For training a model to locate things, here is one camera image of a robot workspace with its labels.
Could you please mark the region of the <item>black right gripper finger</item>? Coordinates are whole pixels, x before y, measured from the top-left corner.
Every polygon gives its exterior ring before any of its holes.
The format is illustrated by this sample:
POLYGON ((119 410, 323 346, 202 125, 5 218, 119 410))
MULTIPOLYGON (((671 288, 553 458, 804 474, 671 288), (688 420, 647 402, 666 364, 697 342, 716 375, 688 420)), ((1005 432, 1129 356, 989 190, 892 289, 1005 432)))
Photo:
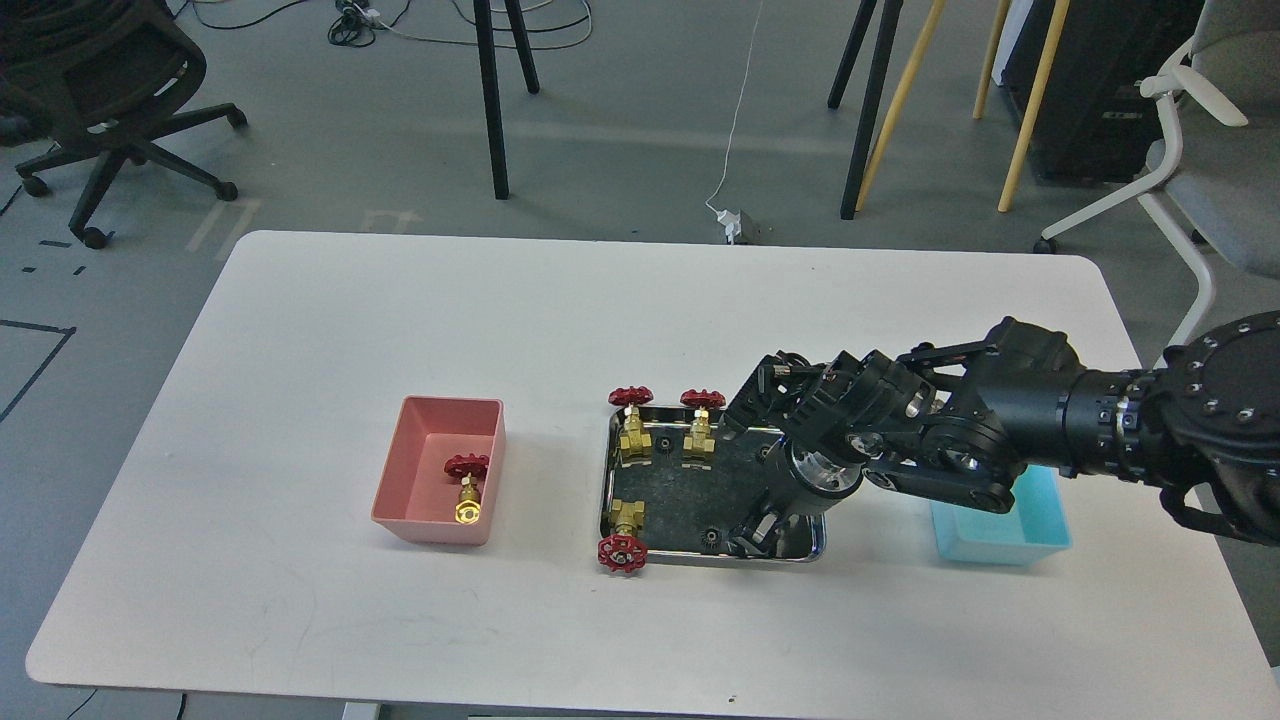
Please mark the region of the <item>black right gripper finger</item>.
POLYGON ((799 515, 759 507, 730 533, 728 552, 741 559, 799 559, 801 543, 792 538, 797 524, 799 515))

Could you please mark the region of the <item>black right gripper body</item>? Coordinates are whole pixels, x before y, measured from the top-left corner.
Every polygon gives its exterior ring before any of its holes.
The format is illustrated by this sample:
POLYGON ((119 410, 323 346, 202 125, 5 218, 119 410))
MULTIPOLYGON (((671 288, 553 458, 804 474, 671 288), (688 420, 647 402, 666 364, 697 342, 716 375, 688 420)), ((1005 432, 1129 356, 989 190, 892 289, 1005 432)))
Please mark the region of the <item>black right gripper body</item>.
POLYGON ((819 516, 854 495, 863 482, 859 466, 840 466, 790 439, 771 446, 764 474, 765 493, 758 503, 762 518, 755 524, 768 529, 792 516, 819 516))

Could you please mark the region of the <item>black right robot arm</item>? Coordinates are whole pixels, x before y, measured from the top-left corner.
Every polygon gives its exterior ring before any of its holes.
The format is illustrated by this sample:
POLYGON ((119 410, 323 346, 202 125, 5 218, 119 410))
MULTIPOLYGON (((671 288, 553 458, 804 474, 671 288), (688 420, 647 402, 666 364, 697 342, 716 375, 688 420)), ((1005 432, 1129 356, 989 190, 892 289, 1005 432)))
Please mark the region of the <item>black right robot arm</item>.
POLYGON ((1153 486, 1180 527, 1276 546, 1277 354, 1268 311, 1167 347, 1153 370, 1089 369, 1062 332, 1011 316, 983 340, 897 357, 767 355, 718 425, 724 439, 782 434, 736 550, 771 551, 777 523, 863 480, 1007 512, 1030 464, 1153 486))

